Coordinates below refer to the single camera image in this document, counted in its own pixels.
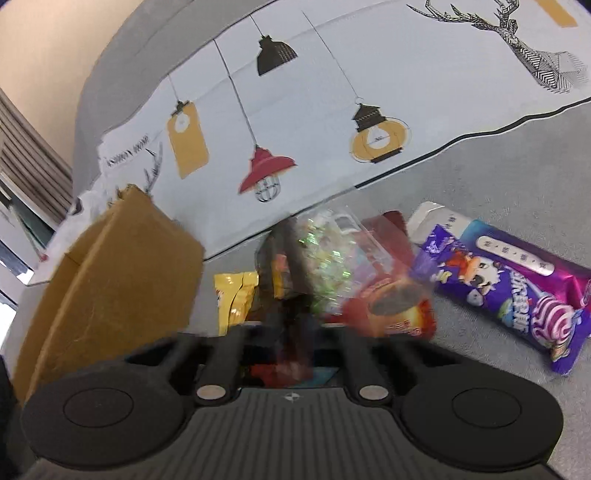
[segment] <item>brown cardboard flap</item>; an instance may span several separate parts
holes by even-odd
[[[17,397],[186,327],[202,261],[192,236],[126,190],[59,265],[19,355]]]

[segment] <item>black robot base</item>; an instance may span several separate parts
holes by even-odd
[[[180,334],[40,389],[22,413],[26,480],[551,480],[563,427],[543,388],[409,336],[313,334],[336,386],[266,389],[278,331]]]

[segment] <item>lollipop illustration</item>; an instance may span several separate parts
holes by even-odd
[[[542,292],[532,282],[528,287],[538,296],[531,319],[531,335],[540,345],[551,349],[550,358],[556,362],[569,354],[570,341],[580,311],[562,303],[552,294]]]

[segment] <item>metal screw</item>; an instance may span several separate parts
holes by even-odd
[[[359,395],[365,400],[383,400],[388,396],[388,390],[380,385],[366,385],[359,390]]]
[[[226,394],[220,385],[204,385],[197,390],[197,396],[203,400],[219,400]]]

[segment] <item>round black pad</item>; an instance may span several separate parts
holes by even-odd
[[[125,420],[134,409],[134,401],[114,388],[91,388],[75,394],[64,406],[64,414],[80,427],[110,427]]]
[[[448,365],[404,398],[402,419],[429,453],[474,471],[505,471],[547,459],[563,427],[550,393],[489,368]]]
[[[21,416],[33,451],[61,465],[97,469],[162,448],[184,411],[178,394],[151,370],[111,367],[39,389]]]

